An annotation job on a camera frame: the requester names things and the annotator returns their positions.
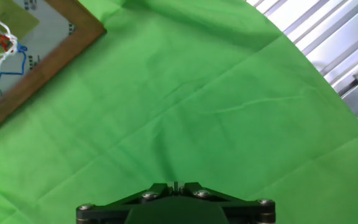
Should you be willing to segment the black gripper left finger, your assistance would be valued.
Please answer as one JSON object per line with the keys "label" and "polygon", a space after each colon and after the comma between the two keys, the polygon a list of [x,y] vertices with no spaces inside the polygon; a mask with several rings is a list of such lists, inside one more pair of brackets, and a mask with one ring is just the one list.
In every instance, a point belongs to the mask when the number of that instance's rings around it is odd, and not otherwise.
{"label": "black gripper left finger", "polygon": [[153,184],[150,188],[107,205],[85,203],[76,208],[76,224],[124,223],[129,212],[144,205],[175,194],[175,183]]}

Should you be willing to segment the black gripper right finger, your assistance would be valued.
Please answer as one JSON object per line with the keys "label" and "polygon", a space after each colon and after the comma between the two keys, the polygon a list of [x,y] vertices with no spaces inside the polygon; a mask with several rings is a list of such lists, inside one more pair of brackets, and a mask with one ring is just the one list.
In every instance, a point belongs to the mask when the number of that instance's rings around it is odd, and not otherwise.
{"label": "black gripper right finger", "polygon": [[175,195],[217,205],[223,210],[229,223],[275,223],[275,202],[268,198],[243,200],[203,187],[198,182],[175,182]]}

